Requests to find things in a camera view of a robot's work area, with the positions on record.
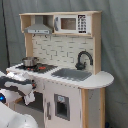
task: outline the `upper cabinet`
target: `upper cabinet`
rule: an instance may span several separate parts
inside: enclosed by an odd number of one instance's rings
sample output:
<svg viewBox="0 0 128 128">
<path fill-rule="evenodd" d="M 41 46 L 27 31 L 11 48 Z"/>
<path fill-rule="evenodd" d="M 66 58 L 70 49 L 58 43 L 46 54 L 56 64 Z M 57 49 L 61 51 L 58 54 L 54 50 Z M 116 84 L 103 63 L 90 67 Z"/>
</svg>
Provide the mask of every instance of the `upper cabinet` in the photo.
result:
<svg viewBox="0 0 128 128">
<path fill-rule="evenodd" d="M 23 33 L 93 37 L 101 26 L 100 11 L 20 14 Z"/>
</svg>

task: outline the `sink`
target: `sink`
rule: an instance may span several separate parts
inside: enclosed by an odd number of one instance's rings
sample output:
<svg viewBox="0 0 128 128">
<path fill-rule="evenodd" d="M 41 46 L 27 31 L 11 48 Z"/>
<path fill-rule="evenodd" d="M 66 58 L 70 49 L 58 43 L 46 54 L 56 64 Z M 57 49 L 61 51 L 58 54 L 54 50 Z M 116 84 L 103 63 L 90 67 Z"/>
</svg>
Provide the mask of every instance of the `sink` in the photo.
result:
<svg viewBox="0 0 128 128">
<path fill-rule="evenodd" d="M 63 79 L 73 80 L 73 81 L 83 81 L 91 76 L 91 72 L 80 71 L 69 68 L 62 68 L 54 73 L 52 73 L 53 77 L 59 77 Z"/>
</svg>

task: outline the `utensil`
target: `utensil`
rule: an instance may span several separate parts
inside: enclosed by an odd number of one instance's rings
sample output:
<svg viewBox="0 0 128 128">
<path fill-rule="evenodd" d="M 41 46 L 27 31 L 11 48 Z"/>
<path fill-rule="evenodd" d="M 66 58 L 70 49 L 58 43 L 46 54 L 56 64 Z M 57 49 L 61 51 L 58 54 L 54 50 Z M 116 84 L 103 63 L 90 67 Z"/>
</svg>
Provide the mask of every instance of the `utensil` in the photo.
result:
<svg viewBox="0 0 128 128">
<path fill-rule="evenodd" d="M 25 57 L 22 59 L 22 62 L 25 67 L 36 66 L 38 61 L 39 61 L 38 57 Z"/>
</svg>

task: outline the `gray wall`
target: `gray wall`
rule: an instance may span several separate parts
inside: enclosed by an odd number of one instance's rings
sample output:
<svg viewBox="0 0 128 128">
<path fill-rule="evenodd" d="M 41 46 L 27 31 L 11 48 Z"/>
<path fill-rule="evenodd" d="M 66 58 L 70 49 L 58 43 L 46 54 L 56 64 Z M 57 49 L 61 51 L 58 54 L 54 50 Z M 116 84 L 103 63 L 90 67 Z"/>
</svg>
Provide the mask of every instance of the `gray wall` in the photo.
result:
<svg viewBox="0 0 128 128">
<path fill-rule="evenodd" d="M 19 13 L 102 10 L 102 70 L 115 77 L 106 88 L 106 119 L 113 128 L 128 127 L 128 1 L 4 0 L 11 65 L 25 56 Z"/>
<path fill-rule="evenodd" d="M 0 1 L 0 71 L 6 72 L 7 67 L 8 67 L 8 61 L 7 61 L 4 18 L 3 18 L 3 10 L 2 10 L 2 1 Z"/>
</svg>

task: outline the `backsplash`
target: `backsplash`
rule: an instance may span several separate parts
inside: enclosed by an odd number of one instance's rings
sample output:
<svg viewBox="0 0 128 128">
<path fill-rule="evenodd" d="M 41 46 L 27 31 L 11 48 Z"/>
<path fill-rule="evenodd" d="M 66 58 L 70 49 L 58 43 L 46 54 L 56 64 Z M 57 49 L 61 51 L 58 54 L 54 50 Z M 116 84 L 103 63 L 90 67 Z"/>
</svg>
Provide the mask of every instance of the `backsplash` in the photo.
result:
<svg viewBox="0 0 128 128">
<path fill-rule="evenodd" d="M 93 56 L 92 38 L 33 34 L 32 43 L 33 56 L 39 57 L 41 63 L 74 68 L 81 51 L 86 50 Z M 82 55 L 81 62 L 86 62 L 86 70 L 92 71 L 86 55 Z"/>
</svg>

